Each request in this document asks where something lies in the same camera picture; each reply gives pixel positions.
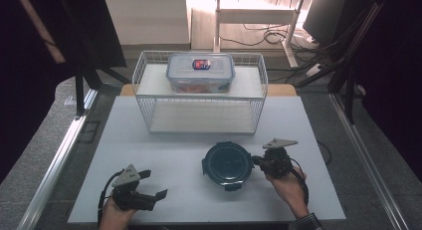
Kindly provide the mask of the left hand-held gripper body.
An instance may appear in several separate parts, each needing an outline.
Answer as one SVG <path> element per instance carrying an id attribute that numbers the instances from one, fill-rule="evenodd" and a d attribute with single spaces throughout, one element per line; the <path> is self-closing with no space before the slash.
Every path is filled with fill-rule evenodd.
<path id="1" fill-rule="evenodd" d="M 146 210 L 152 211 L 155 205 L 155 197 L 140 194 L 137 191 L 140 171 L 133 164 L 125 168 L 112 184 L 111 198 L 121 210 Z"/>

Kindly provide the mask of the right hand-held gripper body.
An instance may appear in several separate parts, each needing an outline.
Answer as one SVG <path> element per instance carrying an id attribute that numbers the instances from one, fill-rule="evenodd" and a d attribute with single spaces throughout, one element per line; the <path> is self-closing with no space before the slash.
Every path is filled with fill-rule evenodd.
<path id="1" fill-rule="evenodd" d="M 286 146 L 296 144 L 295 140 L 273 138 L 264 145 L 265 153 L 261 162 L 261 170 L 275 178 L 281 178 L 289 173 L 295 174 L 291 158 Z"/>

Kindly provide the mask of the dark green round container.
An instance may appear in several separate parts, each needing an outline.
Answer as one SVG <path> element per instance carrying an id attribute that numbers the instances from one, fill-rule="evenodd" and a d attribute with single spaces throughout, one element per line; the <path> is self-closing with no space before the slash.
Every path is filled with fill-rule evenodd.
<path id="1" fill-rule="evenodd" d="M 237 191 L 249 178 L 254 163 L 251 154 L 232 141 L 213 145 L 201 160 L 202 171 L 225 191 Z"/>

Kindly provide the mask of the white wire two-tier rack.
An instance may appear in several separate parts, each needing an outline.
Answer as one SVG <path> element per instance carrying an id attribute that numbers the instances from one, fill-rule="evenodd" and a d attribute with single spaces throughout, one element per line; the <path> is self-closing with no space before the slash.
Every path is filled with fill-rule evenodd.
<path id="1" fill-rule="evenodd" d="M 176 51 L 144 51 L 135 66 L 132 89 L 151 132 L 253 134 L 268 92 L 264 58 L 229 53 L 235 78 L 226 94 L 178 94 L 166 78 L 168 59 Z"/>

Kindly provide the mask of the clear rectangular food container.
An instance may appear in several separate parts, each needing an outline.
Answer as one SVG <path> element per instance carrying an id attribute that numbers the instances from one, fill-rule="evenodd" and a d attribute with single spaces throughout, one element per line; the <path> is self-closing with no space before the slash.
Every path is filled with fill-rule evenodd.
<path id="1" fill-rule="evenodd" d="M 235 78 L 234 61 L 219 53 L 176 53 L 168 59 L 166 78 L 178 94 L 226 94 Z"/>

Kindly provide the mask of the person's left hand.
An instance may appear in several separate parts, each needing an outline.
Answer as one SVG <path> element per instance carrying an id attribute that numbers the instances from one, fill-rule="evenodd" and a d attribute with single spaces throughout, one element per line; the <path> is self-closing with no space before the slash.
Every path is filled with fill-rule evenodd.
<path id="1" fill-rule="evenodd" d="M 109 198 L 103 208 L 103 217 L 99 230 L 127 230 L 134 209 L 121 210 L 112 198 Z"/>

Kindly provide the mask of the person's right hand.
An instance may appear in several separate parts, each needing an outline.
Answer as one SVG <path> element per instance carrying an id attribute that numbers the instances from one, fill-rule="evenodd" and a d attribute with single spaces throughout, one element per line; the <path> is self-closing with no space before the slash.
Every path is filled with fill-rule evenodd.
<path id="1" fill-rule="evenodd" d="M 301 183 L 293 173 L 281 178 L 275 178 L 266 174 L 266 179 L 272 183 L 277 194 L 288 204 L 297 219 L 304 218 L 310 214 Z"/>

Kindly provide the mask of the wooden table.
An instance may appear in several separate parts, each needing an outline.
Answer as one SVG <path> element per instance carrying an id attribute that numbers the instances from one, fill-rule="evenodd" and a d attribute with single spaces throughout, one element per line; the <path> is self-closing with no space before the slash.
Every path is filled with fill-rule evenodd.
<path id="1" fill-rule="evenodd" d="M 120 95 L 124 97 L 132 97 L 134 91 L 131 84 L 124 85 L 121 88 Z M 297 92 L 292 85 L 289 84 L 269 84 L 268 97 L 295 97 Z"/>

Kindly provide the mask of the white power strip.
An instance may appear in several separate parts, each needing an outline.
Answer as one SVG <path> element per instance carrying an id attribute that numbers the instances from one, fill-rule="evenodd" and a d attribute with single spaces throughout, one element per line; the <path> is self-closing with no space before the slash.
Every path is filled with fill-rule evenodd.
<path id="1" fill-rule="evenodd" d="M 306 76 L 307 77 L 311 77 L 315 74 L 317 74 L 319 71 L 321 71 L 323 69 L 323 65 L 322 64 L 315 64 L 314 66 L 312 66 L 307 72 L 306 72 Z"/>

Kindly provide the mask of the black metal stand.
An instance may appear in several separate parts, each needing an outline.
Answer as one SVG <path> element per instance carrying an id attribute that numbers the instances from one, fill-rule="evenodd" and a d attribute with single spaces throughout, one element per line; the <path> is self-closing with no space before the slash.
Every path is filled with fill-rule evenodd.
<path id="1" fill-rule="evenodd" d="M 75 74 L 77 102 L 76 117 L 83 116 L 87 109 L 85 107 L 84 83 L 87 83 L 88 86 L 94 91 L 97 91 L 102 87 L 103 82 L 101 81 L 97 70 L 106 73 L 107 75 L 111 76 L 112 78 L 118 80 L 123 84 L 130 83 L 130 80 L 128 78 L 124 77 L 122 74 L 118 73 L 110 67 L 101 67 L 98 69 L 95 68 L 93 65 L 88 64 L 87 62 L 81 62 L 77 64 Z"/>
<path id="2" fill-rule="evenodd" d="M 369 0 L 365 9 L 355 20 L 356 30 L 353 31 L 353 39 L 347 46 L 343 55 L 333 64 L 328 65 L 318 73 L 295 84 L 295 88 L 302 88 L 328 74 L 333 74 L 326 88 L 330 94 L 337 94 L 342 87 L 345 87 L 343 113 L 345 114 L 346 119 L 351 123 L 354 123 L 352 107 L 355 85 L 352 61 L 354 60 L 357 49 L 360 47 L 367 31 L 370 29 L 371 24 L 382 6 L 383 3 L 381 1 Z"/>

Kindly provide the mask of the dark curtain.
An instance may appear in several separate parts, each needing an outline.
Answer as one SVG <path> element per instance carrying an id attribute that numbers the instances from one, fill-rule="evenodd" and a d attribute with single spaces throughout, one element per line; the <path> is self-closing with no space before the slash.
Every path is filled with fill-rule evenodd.
<path id="1" fill-rule="evenodd" d="M 385 0 L 352 66 L 363 106 L 422 179 L 422 0 Z"/>
<path id="2" fill-rule="evenodd" d="M 19 0 L 0 0 L 0 182 L 10 172 L 76 65 L 123 67 L 106 0 L 30 0 L 66 62 L 57 64 Z"/>

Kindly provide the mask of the white cabinet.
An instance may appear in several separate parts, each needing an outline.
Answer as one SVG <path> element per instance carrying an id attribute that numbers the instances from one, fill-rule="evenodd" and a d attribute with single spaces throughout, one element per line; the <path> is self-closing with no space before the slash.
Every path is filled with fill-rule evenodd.
<path id="1" fill-rule="evenodd" d="M 105 0 L 122 45 L 189 44 L 186 0 Z"/>

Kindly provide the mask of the beige slanted bar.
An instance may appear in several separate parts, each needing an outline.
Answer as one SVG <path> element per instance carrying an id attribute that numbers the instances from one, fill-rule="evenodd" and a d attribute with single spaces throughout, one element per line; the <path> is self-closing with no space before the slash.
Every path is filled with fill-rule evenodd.
<path id="1" fill-rule="evenodd" d="M 56 42 L 54 41 L 53 37 L 51 36 L 50 32 L 48 31 L 47 27 L 41 20 L 40 16 L 36 12 L 34 6 L 32 5 L 30 0 L 19 0 L 22 4 L 25 12 L 29 16 L 30 20 L 34 24 L 41 40 L 45 44 L 47 50 L 49 51 L 50 55 L 52 56 L 53 60 L 57 64 L 64 64 L 66 59 L 60 49 L 57 47 Z"/>

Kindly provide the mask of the aluminium rail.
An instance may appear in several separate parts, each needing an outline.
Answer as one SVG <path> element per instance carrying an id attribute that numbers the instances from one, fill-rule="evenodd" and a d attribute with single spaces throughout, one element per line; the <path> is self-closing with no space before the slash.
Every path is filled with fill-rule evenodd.
<path id="1" fill-rule="evenodd" d="M 341 102 L 338 95 L 329 94 L 331 103 L 353 145 L 356 154 L 370 180 L 374 191 L 392 225 L 394 230 L 409 230 L 408 224 L 404 219 L 401 209 L 399 208 L 396 199 L 387 187 L 384 179 L 378 171 L 373 159 L 371 158 L 366 145 L 364 144 L 355 124 L 352 123 L 345 114 L 345 105 Z"/>
<path id="2" fill-rule="evenodd" d="M 84 96 L 82 113 L 71 122 L 16 230 L 35 230 L 98 93 L 89 89 Z"/>

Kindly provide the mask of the white desk frame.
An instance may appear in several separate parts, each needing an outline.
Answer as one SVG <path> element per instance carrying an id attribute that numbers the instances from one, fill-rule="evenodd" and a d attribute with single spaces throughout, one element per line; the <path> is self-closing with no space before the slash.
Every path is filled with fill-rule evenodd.
<path id="1" fill-rule="evenodd" d="M 297 7 L 291 10 L 272 9 L 222 9 L 220 0 L 216 0 L 215 8 L 215 32 L 213 51 L 220 52 L 220 25 L 221 24 L 276 24 L 287 25 L 286 38 L 282 46 L 289 65 L 292 69 L 299 67 L 292 49 L 292 39 L 296 30 L 299 16 L 305 0 L 300 0 Z"/>

